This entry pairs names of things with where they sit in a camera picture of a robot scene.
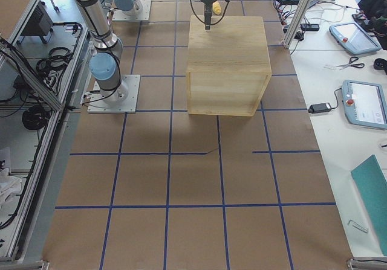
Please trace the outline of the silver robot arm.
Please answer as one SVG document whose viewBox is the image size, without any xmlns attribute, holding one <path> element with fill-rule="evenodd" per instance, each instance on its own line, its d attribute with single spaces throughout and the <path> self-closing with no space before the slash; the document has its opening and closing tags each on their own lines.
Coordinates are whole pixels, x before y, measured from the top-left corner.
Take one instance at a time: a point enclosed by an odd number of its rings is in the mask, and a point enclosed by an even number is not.
<svg viewBox="0 0 387 270">
<path fill-rule="evenodd" d="M 109 107 L 124 103 L 129 97 L 129 85 L 120 72 L 123 45 L 113 33 L 99 0 L 75 0 L 97 51 L 89 63 L 91 74 L 100 88 L 100 98 L 92 104 L 106 103 Z M 127 0 L 119 9 L 131 11 L 136 0 Z"/>
<path fill-rule="evenodd" d="M 204 19 L 200 19 L 199 16 L 196 14 L 194 7 L 192 5 L 192 0 L 190 1 L 190 6 L 192 13 L 194 16 L 204 24 L 206 30 L 210 30 L 210 27 L 213 25 L 216 25 L 218 22 L 222 20 L 218 20 L 217 22 L 212 23 L 212 12 L 213 12 L 213 3 L 216 0 L 201 0 L 204 3 Z M 140 1 L 137 0 L 114 0 L 117 9 L 121 10 L 123 12 L 131 12 L 134 11 L 135 15 L 138 15 L 136 11 L 136 6 Z M 102 35 L 102 33 L 109 33 L 110 28 L 108 25 L 107 20 L 105 20 L 103 11 L 102 11 L 102 6 L 100 3 L 96 3 L 94 5 L 94 8 L 96 9 L 95 12 L 90 12 L 90 22 L 93 22 L 95 24 L 94 30 L 97 32 L 97 34 Z"/>
</svg>

